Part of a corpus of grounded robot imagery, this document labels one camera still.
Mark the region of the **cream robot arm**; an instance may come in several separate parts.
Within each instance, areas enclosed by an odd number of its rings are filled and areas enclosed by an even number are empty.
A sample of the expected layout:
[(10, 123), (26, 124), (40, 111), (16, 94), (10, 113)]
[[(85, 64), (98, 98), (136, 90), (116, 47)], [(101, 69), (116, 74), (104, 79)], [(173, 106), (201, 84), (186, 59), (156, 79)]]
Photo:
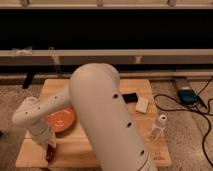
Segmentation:
[(26, 98), (12, 122), (37, 142), (51, 137), (44, 117), (67, 107), (74, 111), (103, 171), (158, 171), (119, 90), (118, 71), (110, 64), (80, 66), (58, 93)]

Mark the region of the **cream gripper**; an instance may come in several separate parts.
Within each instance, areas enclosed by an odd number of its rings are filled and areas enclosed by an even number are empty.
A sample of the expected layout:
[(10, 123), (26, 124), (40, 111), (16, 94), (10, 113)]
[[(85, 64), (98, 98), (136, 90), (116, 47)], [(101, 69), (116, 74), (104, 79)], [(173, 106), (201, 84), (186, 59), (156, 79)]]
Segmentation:
[(56, 136), (49, 124), (33, 126), (29, 129), (29, 133), (31, 138), (38, 144), (49, 144), (53, 148), (56, 148)]

